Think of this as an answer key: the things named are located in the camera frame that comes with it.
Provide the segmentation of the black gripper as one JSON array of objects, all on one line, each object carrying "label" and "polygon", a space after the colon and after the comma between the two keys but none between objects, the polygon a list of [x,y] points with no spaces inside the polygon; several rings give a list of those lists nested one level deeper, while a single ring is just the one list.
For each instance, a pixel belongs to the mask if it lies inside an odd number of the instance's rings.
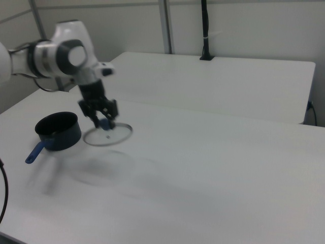
[{"label": "black gripper", "polygon": [[78,102],[82,112],[89,117],[96,128],[100,127],[100,121],[96,115],[99,111],[108,120],[108,128],[112,130],[116,127],[115,118],[119,115],[117,101],[106,98],[104,85],[101,79],[98,81],[78,86],[82,100]]}]

